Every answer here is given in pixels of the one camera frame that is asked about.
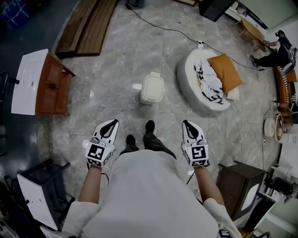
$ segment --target round white cushion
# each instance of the round white cushion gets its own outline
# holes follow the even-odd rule
[[[195,61],[199,59],[206,61],[215,56],[217,55],[211,50],[196,49],[182,58],[177,65],[177,80],[186,99],[194,109],[207,114],[222,112],[230,106],[226,99],[223,99],[223,104],[208,101],[203,96],[201,87],[197,82],[196,71],[194,70]]]

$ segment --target wooden side table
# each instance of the wooden side table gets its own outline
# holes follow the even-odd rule
[[[65,114],[70,79],[75,74],[48,50],[24,55],[14,87],[12,113],[24,115]]]
[[[257,49],[260,49],[263,52],[266,52],[267,51],[266,47],[263,44],[263,42],[265,40],[265,37],[258,30],[258,28],[255,27],[253,24],[251,24],[245,18],[241,18],[241,21],[239,21],[238,23],[240,23],[240,22],[242,23],[242,26],[243,26],[244,30],[238,36],[242,35],[243,33],[248,33],[251,36],[253,42],[256,44]]]
[[[265,171],[234,161],[236,165],[222,167],[217,186],[223,196],[227,212],[234,221],[247,214],[253,207]]]

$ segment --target wooden cabinet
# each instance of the wooden cabinet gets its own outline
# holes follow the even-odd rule
[[[226,167],[219,164],[217,186],[223,196],[224,204],[232,220],[248,213],[256,199],[265,171],[234,161],[236,165]]]
[[[46,56],[38,85],[35,114],[65,114],[72,73],[53,56]]]

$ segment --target desk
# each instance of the desk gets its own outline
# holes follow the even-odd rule
[[[240,22],[244,30],[238,36],[242,35],[243,33],[248,33],[251,36],[252,40],[256,43],[257,49],[261,49],[263,52],[266,52],[266,47],[263,44],[265,37],[259,31],[259,29],[257,28],[257,25],[254,26],[245,18],[241,18],[241,21],[239,21],[238,23]]]

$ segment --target power cord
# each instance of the power cord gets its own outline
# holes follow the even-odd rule
[[[102,173],[102,174],[105,174],[107,176],[107,179],[108,179],[108,186],[110,185],[110,180],[108,178],[108,175],[106,173]]]
[[[189,180],[187,181],[186,185],[190,182],[192,176],[194,176],[195,172],[192,173],[191,177],[189,178]]]
[[[208,46],[209,48],[211,48],[211,49],[213,49],[213,50],[215,50],[215,51],[217,51],[217,52],[219,52],[219,53],[221,53],[221,54],[224,54],[224,53],[220,52],[219,50],[212,48],[211,46],[209,46],[208,44],[206,44],[206,43],[203,42],[203,41],[197,41],[197,40],[193,40],[193,39],[189,38],[186,34],[184,34],[184,33],[181,32],[181,31],[174,30],[174,29],[167,29],[167,28],[163,28],[163,27],[160,27],[160,26],[156,26],[156,25],[154,25],[154,24],[152,24],[152,23],[146,21],[146,20],[143,19],[142,17],[140,17],[139,14],[136,13],[136,12],[131,8],[131,6],[130,6],[129,4],[126,3],[125,6],[127,7],[127,9],[133,11],[133,12],[138,16],[138,18],[140,18],[141,20],[147,22],[148,24],[150,24],[150,25],[152,25],[152,26],[154,26],[154,27],[160,28],[160,29],[165,30],[165,31],[179,32],[179,33],[183,34],[186,38],[188,38],[189,40],[191,40],[191,41],[194,42],[194,43],[205,44],[205,45]],[[237,63],[237,64],[239,64],[239,65],[241,65],[241,66],[243,66],[243,67],[245,67],[245,68],[253,69],[253,70],[256,70],[256,71],[264,71],[265,69],[269,69],[269,68],[271,68],[271,67],[268,67],[268,68],[265,68],[265,69],[255,69],[255,68],[251,68],[251,67],[242,65],[242,64],[238,63],[236,60],[232,59],[231,57],[229,57],[229,58],[230,58],[232,61],[234,61],[235,63]]]

